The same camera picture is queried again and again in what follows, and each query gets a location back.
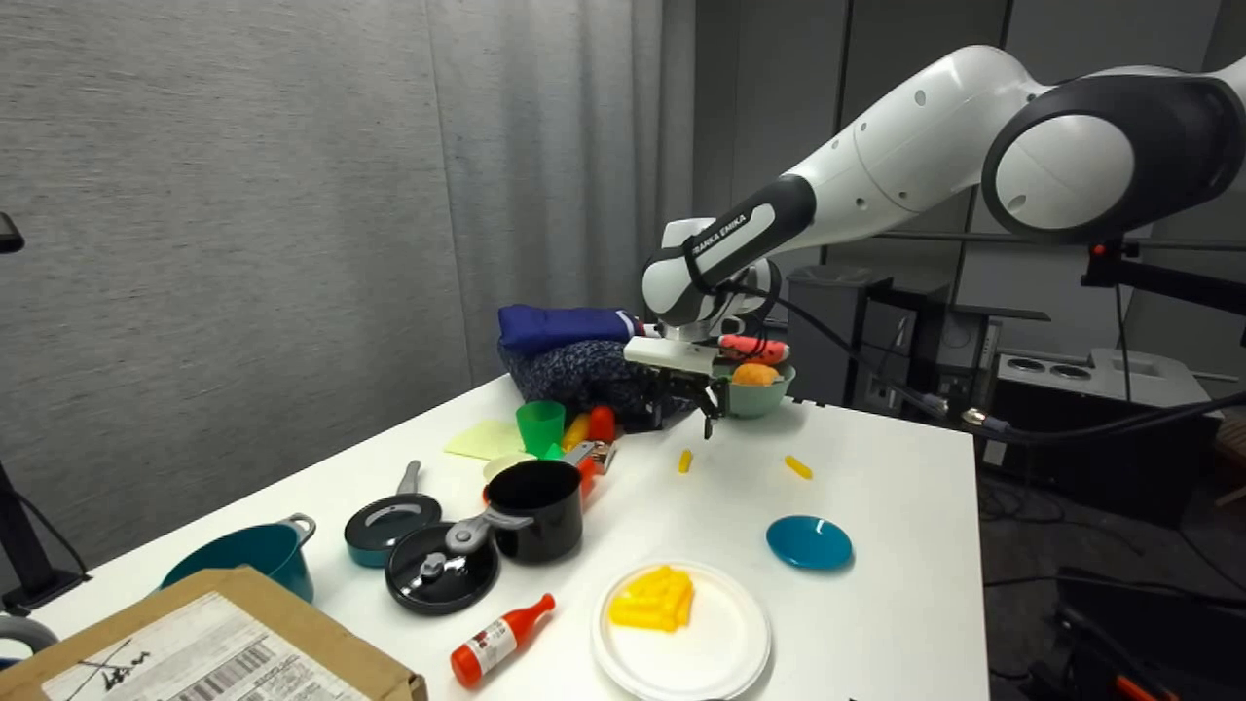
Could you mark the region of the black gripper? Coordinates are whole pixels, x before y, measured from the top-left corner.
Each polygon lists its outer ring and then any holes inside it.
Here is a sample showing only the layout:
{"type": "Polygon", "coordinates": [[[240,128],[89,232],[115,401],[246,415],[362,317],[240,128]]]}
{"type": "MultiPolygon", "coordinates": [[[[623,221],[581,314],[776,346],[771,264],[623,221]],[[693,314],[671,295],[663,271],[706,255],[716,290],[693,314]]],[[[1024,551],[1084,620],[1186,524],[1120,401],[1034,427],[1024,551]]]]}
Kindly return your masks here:
{"type": "Polygon", "coordinates": [[[650,406],[658,412],[702,408],[702,434],[711,439],[716,412],[724,408],[719,381],[707,372],[658,371],[650,381],[650,406]]]}

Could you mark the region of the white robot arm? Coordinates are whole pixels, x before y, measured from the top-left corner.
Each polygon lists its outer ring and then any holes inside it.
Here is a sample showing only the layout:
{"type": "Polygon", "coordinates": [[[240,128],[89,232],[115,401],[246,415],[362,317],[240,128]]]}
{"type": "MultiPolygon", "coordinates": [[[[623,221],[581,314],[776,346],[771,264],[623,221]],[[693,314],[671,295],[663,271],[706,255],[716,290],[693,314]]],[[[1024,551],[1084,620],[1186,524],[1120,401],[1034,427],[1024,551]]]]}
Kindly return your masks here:
{"type": "Polygon", "coordinates": [[[675,221],[641,268],[658,327],[623,359],[706,378],[719,323],[758,301],[753,275],[776,251],[862,242],[963,192],[1011,232],[1084,245],[1093,285],[1246,310],[1234,280],[1126,255],[1132,228],[1220,199],[1241,158],[1246,63],[1042,84],[999,45],[956,45],[732,210],[675,221]]]}

